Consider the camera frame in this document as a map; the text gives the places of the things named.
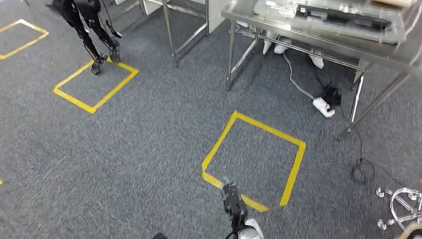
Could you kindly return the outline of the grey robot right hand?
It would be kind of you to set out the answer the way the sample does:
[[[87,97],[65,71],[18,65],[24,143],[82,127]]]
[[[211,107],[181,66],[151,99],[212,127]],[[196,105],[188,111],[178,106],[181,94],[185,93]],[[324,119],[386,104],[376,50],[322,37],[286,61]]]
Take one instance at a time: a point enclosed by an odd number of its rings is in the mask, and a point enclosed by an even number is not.
[[[231,218],[232,230],[237,232],[246,227],[245,221],[248,216],[247,206],[235,183],[226,183],[221,190],[224,210]]]

